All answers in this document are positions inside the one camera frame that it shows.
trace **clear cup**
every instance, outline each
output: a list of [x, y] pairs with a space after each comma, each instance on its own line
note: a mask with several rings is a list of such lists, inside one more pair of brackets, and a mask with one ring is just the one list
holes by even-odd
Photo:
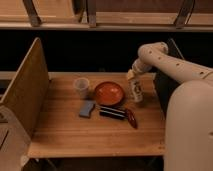
[[85, 77], [80, 77], [74, 80], [73, 87], [79, 94], [80, 99], [87, 99], [89, 95], [89, 80]]

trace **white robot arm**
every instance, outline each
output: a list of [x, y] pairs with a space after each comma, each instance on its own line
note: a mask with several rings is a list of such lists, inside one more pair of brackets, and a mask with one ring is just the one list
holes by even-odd
[[133, 63], [135, 73], [155, 66], [181, 85], [167, 109], [165, 171], [213, 170], [213, 69], [168, 56], [163, 43], [145, 44]]

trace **wall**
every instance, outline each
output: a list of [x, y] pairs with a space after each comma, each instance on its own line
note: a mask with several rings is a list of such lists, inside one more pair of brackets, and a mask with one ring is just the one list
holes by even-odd
[[171, 37], [187, 60], [213, 65], [213, 33], [0, 30], [0, 71], [15, 71], [36, 36], [49, 71], [126, 72], [140, 45]]

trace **table surface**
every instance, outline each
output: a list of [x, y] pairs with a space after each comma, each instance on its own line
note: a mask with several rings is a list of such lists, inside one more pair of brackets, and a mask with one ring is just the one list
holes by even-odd
[[[73, 89], [73, 80], [90, 80], [91, 97], [101, 82], [114, 81], [121, 85], [125, 99], [121, 107], [134, 112], [138, 129], [127, 120], [99, 115], [96, 105], [91, 118], [79, 117], [83, 105]], [[40, 118], [32, 138], [28, 156], [112, 157], [158, 156], [164, 154], [165, 118], [153, 84], [154, 74], [141, 76], [144, 100], [134, 103], [125, 73], [73, 73], [52, 78], [43, 102]]]

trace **white bottle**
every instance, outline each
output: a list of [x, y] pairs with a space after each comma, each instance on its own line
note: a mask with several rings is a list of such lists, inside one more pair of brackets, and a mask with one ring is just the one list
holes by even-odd
[[127, 80], [129, 82], [134, 101], [136, 103], [141, 102], [143, 100], [143, 94], [142, 94], [140, 80], [138, 75], [136, 75], [132, 69], [129, 69], [127, 73]]

